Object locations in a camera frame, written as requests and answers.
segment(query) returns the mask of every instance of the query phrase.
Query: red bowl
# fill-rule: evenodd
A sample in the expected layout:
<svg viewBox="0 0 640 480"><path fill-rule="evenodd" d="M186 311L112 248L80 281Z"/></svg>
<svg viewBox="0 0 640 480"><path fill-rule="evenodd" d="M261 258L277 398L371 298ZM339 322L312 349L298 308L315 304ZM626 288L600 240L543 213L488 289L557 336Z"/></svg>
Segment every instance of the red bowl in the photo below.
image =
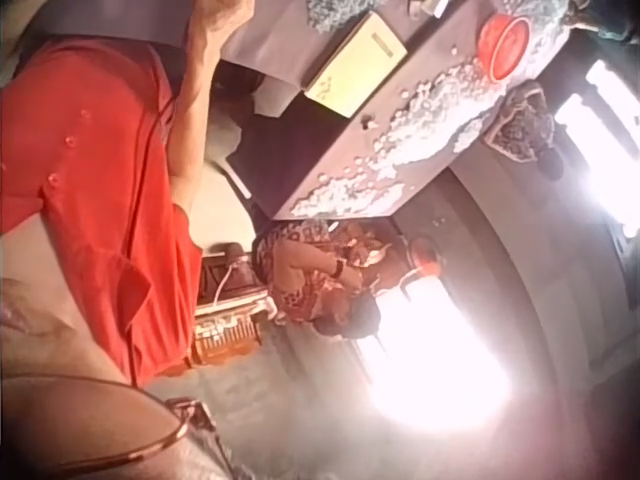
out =
<svg viewBox="0 0 640 480"><path fill-rule="evenodd" d="M494 82L501 82L518 68L531 38L531 24L525 17L496 13L482 27L478 59Z"/></svg>

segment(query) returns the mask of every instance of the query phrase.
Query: bracelet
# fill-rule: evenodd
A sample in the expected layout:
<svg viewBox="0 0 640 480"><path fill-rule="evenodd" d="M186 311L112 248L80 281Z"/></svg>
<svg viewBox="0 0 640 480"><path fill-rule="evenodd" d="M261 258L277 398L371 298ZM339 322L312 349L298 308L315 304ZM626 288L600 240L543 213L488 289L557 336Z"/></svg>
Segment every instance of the bracelet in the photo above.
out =
<svg viewBox="0 0 640 480"><path fill-rule="evenodd" d="M340 279L342 272L344 271L344 260L338 259L336 260L336 271L331 275L331 278L335 278L336 280Z"/></svg>

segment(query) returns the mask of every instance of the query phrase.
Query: red object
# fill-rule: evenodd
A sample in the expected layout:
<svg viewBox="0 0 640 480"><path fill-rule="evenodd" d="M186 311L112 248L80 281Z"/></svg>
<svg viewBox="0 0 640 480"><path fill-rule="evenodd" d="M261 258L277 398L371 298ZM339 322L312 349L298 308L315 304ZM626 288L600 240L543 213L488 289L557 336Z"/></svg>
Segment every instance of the red object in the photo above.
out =
<svg viewBox="0 0 640 480"><path fill-rule="evenodd" d="M484 24L478 59L492 81L505 80L516 70L527 52L530 36L531 25L525 17L497 13Z"/></svg>
<svg viewBox="0 0 640 480"><path fill-rule="evenodd" d="M442 265L435 247L424 237L414 238L408 245L409 260L423 277L439 277Z"/></svg>
<svg viewBox="0 0 640 480"><path fill-rule="evenodd" d="M170 98L150 47L81 39L45 46L2 92L1 231L43 216L94 339L129 378L134 352L140 383L184 358L195 323L202 251L157 121Z"/></svg>

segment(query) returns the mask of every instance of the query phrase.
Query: hand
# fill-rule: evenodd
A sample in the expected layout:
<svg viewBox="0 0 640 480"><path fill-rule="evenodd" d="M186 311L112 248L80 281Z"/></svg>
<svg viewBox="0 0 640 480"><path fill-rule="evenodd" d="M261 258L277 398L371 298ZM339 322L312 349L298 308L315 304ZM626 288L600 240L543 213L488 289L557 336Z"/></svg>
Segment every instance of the hand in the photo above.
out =
<svg viewBox="0 0 640 480"><path fill-rule="evenodd" d="M226 41L253 17L254 0L194 0L191 28Z"/></svg>
<svg viewBox="0 0 640 480"><path fill-rule="evenodd" d="M364 286L362 273L360 273L359 270L347 265L345 265L344 270L342 270L342 274L340 275L340 278L338 280L340 280L340 283L342 283L345 287L355 292L359 292Z"/></svg>

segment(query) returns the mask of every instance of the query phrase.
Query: sunlight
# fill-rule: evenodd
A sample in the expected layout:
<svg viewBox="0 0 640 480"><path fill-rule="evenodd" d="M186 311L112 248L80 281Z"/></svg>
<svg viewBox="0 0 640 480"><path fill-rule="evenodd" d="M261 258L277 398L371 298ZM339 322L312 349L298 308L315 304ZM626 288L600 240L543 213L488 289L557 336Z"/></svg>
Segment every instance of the sunlight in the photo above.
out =
<svg viewBox="0 0 640 480"><path fill-rule="evenodd" d="M379 297L382 324L359 342L371 395L387 416L444 433L482 427L509 398L507 376L436 277Z"/></svg>
<svg viewBox="0 0 640 480"><path fill-rule="evenodd" d="M611 107L640 148L640 101L622 79L598 60L587 73L587 81L595 85L598 94Z"/></svg>
<svg viewBox="0 0 640 480"><path fill-rule="evenodd" d="M609 214L635 236L640 228L640 164L620 145L582 97L572 95L556 114L567 135L591 168L593 195Z"/></svg>

